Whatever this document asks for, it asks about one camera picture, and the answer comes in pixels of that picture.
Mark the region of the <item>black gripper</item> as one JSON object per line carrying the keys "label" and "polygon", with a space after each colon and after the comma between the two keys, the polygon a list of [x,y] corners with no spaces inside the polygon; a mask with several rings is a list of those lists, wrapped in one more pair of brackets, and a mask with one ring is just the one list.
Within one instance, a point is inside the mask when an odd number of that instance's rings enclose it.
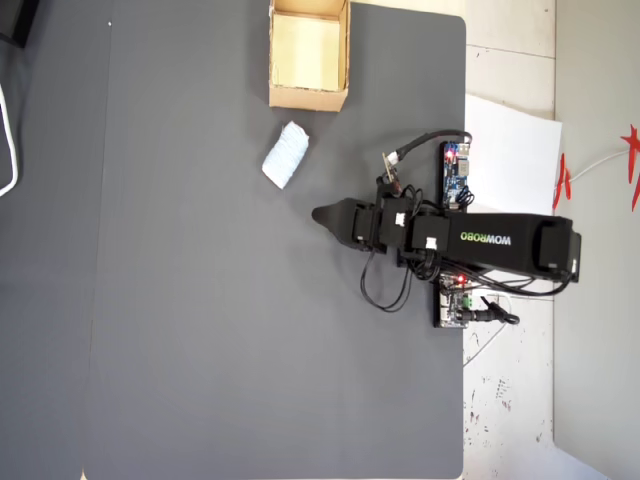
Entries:
{"label": "black gripper", "polygon": [[385,253],[379,230],[382,210],[375,203],[357,201],[353,231],[350,225],[353,217],[353,199],[345,198],[336,203],[313,209],[312,219],[321,225],[343,246],[363,252]]}

